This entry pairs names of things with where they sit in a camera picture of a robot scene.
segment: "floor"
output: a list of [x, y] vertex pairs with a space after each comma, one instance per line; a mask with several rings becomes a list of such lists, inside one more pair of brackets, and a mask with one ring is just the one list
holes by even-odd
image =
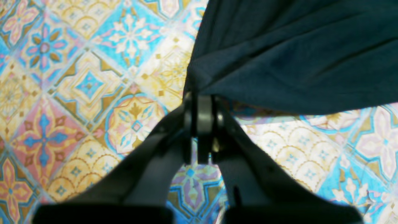
[[[181, 103], [206, 0], [0, 0], [0, 223], [89, 188]], [[289, 116], [231, 103], [302, 186], [398, 223], [398, 104]], [[217, 166], [175, 176], [178, 223], [219, 223]]]

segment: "navy cloth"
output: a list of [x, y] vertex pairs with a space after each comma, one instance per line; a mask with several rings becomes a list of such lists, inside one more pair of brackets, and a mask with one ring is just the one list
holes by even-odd
[[210, 0], [184, 92], [330, 114], [398, 101], [398, 0]]

